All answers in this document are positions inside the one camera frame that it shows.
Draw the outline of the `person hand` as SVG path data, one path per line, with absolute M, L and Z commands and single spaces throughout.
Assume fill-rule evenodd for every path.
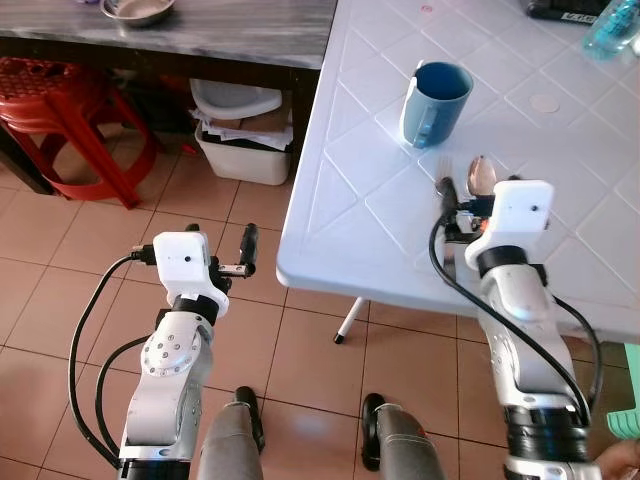
M 640 468 L 639 447 L 636 440 L 625 440 L 625 442 L 609 445 L 595 458 L 595 465 L 599 468 L 603 480 L 635 479 Z

